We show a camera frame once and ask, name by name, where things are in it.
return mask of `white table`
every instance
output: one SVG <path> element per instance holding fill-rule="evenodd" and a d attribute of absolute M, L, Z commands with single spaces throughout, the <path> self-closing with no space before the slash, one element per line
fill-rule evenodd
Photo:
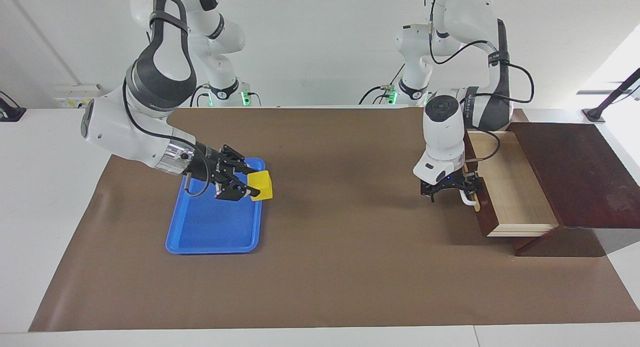
<path fill-rule="evenodd" d="M 84 142 L 84 110 L 31 109 L 0 124 L 0 347 L 2 346 L 637 346 L 640 322 L 530 326 L 199 329 L 26 333 L 109 154 Z M 528 110 L 532 122 L 582 122 L 576 111 Z M 640 181 L 633 153 L 598 126 Z M 609 256 L 636 304 L 640 244 Z"/>

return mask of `table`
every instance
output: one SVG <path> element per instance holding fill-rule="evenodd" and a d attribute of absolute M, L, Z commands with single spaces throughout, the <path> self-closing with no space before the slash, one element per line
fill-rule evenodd
<path fill-rule="evenodd" d="M 108 154 L 104 151 L 86 144 L 80 137 L 78 126 L 82 118 L 82 110 L 29 110 L 22 121 L 14 125 L 0 125 L 0 141 L 2 141 L 3 158 L 0 160 L 0 170 L 15 170 L 20 163 L 20 169 L 15 170 L 10 178 L 3 178 L 3 200 L 11 199 L 0 208 L 2 222 L 0 230 L 8 237 L 5 248 L 0 251 L 0 271 L 4 277 L 0 285 L 0 310 L 4 311 L 0 319 L 0 331 L 3 333 L 23 333 L 28 328 L 35 311 L 44 295 L 51 276 L 55 272 L 57 264 L 64 253 L 67 243 L 73 235 L 74 229 L 80 221 L 80 217 L 93 194 L 94 187 L 108 160 Z M 546 122 L 558 120 L 559 114 L 549 110 L 527 111 L 530 120 Z M 575 115 L 565 118 L 563 122 L 571 122 L 577 119 Z M 598 126 L 604 137 L 610 142 L 614 151 L 627 169 L 638 181 L 640 173 L 637 165 L 633 164 L 628 153 L 625 153 L 622 145 L 613 138 L 606 125 Z M 50 226 L 42 230 L 39 226 L 43 221 L 48 221 Z M 629 251 L 622 250 L 629 256 L 637 256 L 633 247 Z M 624 259 L 618 260 L 620 266 L 624 266 Z M 621 276 L 623 281 L 631 281 L 633 277 Z M 633 285 L 627 285 L 629 290 L 637 289 Z M 71 332 L 53 333 L 58 341 L 98 341 L 105 336 L 110 336 L 110 341 L 124 341 L 129 338 L 149 339 L 150 336 L 162 339 L 178 339 L 179 336 L 188 334 L 192 342 L 198 343 L 202 338 L 229 338 L 227 341 L 247 341 L 254 343 L 262 341 L 282 342 L 295 344 L 297 338 L 314 339 L 322 341 L 340 336 L 357 336 L 352 341 L 372 341 L 378 345 L 384 342 L 407 341 L 410 344 L 416 340 L 421 341 L 448 341 L 451 345 L 477 346 L 476 337 L 483 343 L 484 331 L 491 329 L 544 329 L 546 327 L 418 327 L 418 328 L 362 328 L 362 329 L 311 329 L 281 331 L 275 333 L 270 329 L 252 331 L 114 331 L 114 332 Z M 587 326 L 567 326 L 567 331 L 587 331 Z M 598 326 L 602 331 L 611 331 L 612 334 L 621 333 L 626 337 L 620 339 L 624 343 L 625 338 L 637 336 L 640 331 L 638 323 L 607 324 Z M 46 338 L 48 333 L 28 333 L 25 335 L 0 335 L 2 341 L 19 343 L 33 343 Z M 590 342 L 598 341 L 598 334 L 591 336 Z"/>

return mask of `black stand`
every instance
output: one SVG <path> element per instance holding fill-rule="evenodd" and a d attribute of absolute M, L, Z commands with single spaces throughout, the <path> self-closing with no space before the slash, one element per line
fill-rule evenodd
<path fill-rule="evenodd" d="M 612 103 L 614 103 L 615 100 L 618 99 L 618 97 L 622 96 L 622 94 L 624 94 L 624 92 L 627 91 L 631 87 L 631 85 L 636 83 L 636 81 L 639 79 L 640 79 L 640 68 L 636 69 L 635 72 L 633 72 L 633 74 L 629 76 L 629 78 L 627 78 L 624 82 L 622 82 L 620 87 L 618 87 L 615 91 L 611 92 L 611 94 L 608 97 L 606 97 L 606 99 L 602 101 L 602 103 L 598 107 L 595 107 L 592 109 L 588 109 L 588 108 L 583 109 L 582 113 L 591 122 L 599 122 L 599 123 L 605 122 L 604 119 L 602 118 L 602 112 L 605 110 L 605 108 L 609 107 Z"/>
<path fill-rule="evenodd" d="M 5 116 L 0 114 L 0 122 L 18 122 L 22 119 L 23 115 L 27 111 L 27 108 L 14 108 L 6 103 L 6 101 L 0 98 L 0 112 L 3 112 Z"/>

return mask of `green light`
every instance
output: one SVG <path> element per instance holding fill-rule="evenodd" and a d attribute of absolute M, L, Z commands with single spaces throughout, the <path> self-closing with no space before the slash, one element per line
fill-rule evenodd
<path fill-rule="evenodd" d="M 398 99 L 398 92 L 393 91 L 393 94 L 389 98 L 389 104 L 396 104 L 397 99 Z"/>
<path fill-rule="evenodd" d="M 245 106 L 249 106 L 251 104 L 251 98 L 246 92 L 242 92 L 242 101 Z"/>

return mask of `brown paper mat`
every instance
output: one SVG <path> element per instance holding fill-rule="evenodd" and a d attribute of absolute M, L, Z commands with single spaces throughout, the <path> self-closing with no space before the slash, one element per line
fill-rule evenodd
<path fill-rule="evenodd" d="M 275 198 L 247 255 L 165 249 L 180 178 L 112 157 L 30 331 L 630 322 L 607 258 L 513 256 L 412 168 L 421 111 L 178 110 L 177 128 L 263 158 Z"/>

